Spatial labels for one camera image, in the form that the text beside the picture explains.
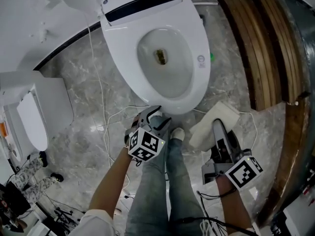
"white towel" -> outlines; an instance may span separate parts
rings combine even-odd
[[[212,132],[212,122],[220,119],[228,132],[237,123],[240,113],[227,102],[218,101],[216,105],[205,114],[202,120],[190,129],[192,137],[189,144],[194,148],[207,151],[215,145]]]

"white toilet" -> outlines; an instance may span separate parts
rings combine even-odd
[[[6,124],[18,151],[25,148],[20,144],[24,134],[35,149],[45,151],[49,141],[73,121],[63,79],[44,78],[38,71],[0,73],[0,106],[10,112]],[[17,160],[25,157],[16,155]]]
[[[121,75],[148,105],[184,114],[210,78],[208,38],[191,0],[102,0],[102,31]]]

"marble floor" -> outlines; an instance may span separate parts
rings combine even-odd
[[[217,101],[224,100],[240,111],[251,111],[242,60],[223,10],[219,5],[198,5],[197,10],[199,14],[205,16],[210,50],[214,55],[207,92],[197,109],[208,111]],[[95,62],[104,90],[106,119],[126,106],[144,106],[144,102],[133,93],[116,68],[101,29],[92,32],[92,41]],[[74,111],[72,125],[56,136],[46,151],[49,168],[63,174],[65,180],[51,187],[46,193],[51,199],[85,211],[97,185],[109,169],[103,141],[105,121],[101,89],[92,63],[89,36],[67,47],[50,60],[40,72],[45,77],[64,78]],[[250,216],[255,219],[269,193],[278,166],[284,134],[285,105],[282,103],[265,111],[252,113],[258,128],[258,137],[252,153],[265,171],[251,186],[241,192],[241,196]],[[124,145],[125,130],[130,127],[133,117],[137,114],[136,108],[128,108],[111,118],[109,147],[114,159]],[[202,116],[201,113],[191,111],[173,117],[172,125],[181,126],[186,130],[183,156],[194,191],[200,190],[215,195],[218,190],[214,182],[202,185],[201,166],[209,159],[209,155],[193,149],[188,143],[191,137],[189,129],[200,121]],[[252,146],[255,128],[249,114],[242,114],[233,130],[242,148]],[[128,175],[130,185],[126,190],[129,193],[136,193],[141,179],[141,167],[136,167],[132,162]],[[249,192],[254,186],[258,191],[256,199]],[[46,196],[43,196],[40,202],[52,214],[53,204],[69,210],[66,206],[51,202]],[[122,215],[114,218],[117,234],[124,235],[131,203],[132,199],[124,199],[117,205],[122,210]],[[217,216],[223,220],[219,200],[206,201],[205,206],[210,216]],[[73,211],[75,216],[82,216],[80,212]]]

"toilet bowl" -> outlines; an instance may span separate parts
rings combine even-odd
[[[50,140],[73,121],[73,110],[61,78],[44,78],[38,71],[0,73],[0,105],[5,109],[17,160],[33,150],[45,151]]]
[[[184,114],[202,100],[210,50],[191,0],[103,0],[102,31],[131,89],[148,105]]]

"leg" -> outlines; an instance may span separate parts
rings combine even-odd
[[[22,191],[24,186],[29,182],[30,178],[35,175],[43,166],[42,161],[39,158],[34,159],[29,164],[24,165],[24,167],[11,178],[11,182]]]
[[[152,117],[150,124],[159,126],[161,117]],[[126,225],[126,236],[169,235],[166,207],[165,158],[166,141],[160,154],[150,162],[143,164],[142,177],[137,194],[134,197]]]
[[[170,228],[175,235],[202,235],[200,221],[189,224],[172,224],[180,218],[203,217],[203,212],[197,201],[190,183],[187,168],[182,156],[182,141],[171,139],[168,143],[166,160],[169,177],[169,197],[171,201]]]
[[[47,190],[51,185],[57,182],[55,177],[46,177],[38,182],[36,185],[31,186],[27,190],[23,191],[22,194],[30,204],[36,203],[41,195]]]

